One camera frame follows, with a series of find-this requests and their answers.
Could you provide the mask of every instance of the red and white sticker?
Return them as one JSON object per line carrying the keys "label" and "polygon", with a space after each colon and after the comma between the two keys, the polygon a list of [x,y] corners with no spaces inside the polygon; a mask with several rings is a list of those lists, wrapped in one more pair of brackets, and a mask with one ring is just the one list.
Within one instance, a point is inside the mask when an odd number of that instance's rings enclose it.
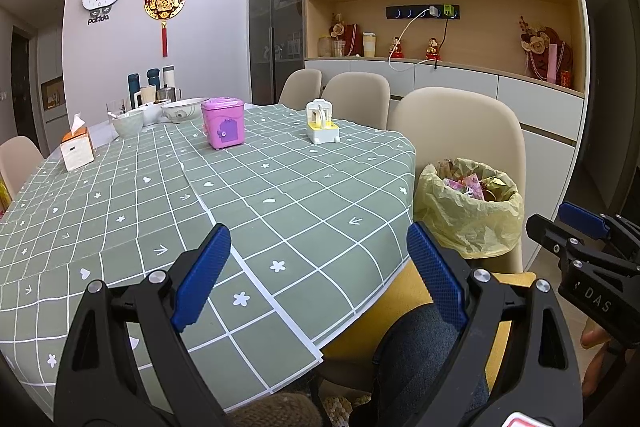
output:
{"label": "red and white sticker", "polygon": [[502,427],[550,427],[546,423],[540,423],[533,418],[524,416],[522,413],[515,412],[507,418]]}

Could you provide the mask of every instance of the pink box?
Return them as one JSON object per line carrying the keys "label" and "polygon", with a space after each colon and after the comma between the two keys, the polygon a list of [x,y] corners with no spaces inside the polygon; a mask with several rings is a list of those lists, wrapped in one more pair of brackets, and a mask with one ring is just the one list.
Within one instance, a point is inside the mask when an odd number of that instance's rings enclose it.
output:
{"label": "pink box", "polygon": [[204,132],[214,149],[244,143],[244,102],[238,98],[210,98],[202,102]]}

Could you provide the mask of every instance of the blue thermos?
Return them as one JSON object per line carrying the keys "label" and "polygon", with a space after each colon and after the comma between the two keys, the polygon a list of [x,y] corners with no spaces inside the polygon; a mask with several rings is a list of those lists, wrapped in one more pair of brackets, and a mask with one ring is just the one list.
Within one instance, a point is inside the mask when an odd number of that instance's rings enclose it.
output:
{"label": "blue thermos", "polygon": [[156,90],[160,89],[160,70],[158,68],[148,70],[146,77],[149,79],[149,86],[156,86]]}
{"label": "blue thermos", "polygon": [[129,81],[129,97],[131,98],[131,108],[136,107],[136,93],[140,90],[140,75],[131,73],[127,80]]}

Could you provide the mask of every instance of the pink lid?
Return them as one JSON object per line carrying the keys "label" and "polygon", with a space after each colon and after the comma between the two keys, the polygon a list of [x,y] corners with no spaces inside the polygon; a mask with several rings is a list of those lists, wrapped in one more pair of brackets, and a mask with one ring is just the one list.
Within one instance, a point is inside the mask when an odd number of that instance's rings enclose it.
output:
{"label": "pink lid", "polygon": [[219,98],[210,98],[207,102],[202,102],[202,108],[204,110],[212,109],[224,109],[227,107],[238,107],[238,105],[244,106],[244,102],[239,98],[229,98],[228,96],[221,96]]}

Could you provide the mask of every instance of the red tassel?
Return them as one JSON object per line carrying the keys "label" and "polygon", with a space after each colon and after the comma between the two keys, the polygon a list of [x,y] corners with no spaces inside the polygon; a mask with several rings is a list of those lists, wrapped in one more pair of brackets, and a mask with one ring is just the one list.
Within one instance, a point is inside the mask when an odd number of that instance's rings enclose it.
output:
{"label": "red tassel", "polygon": [[167,57],[167,45],[166,45],[166,23],[162,23],[162,57]]}

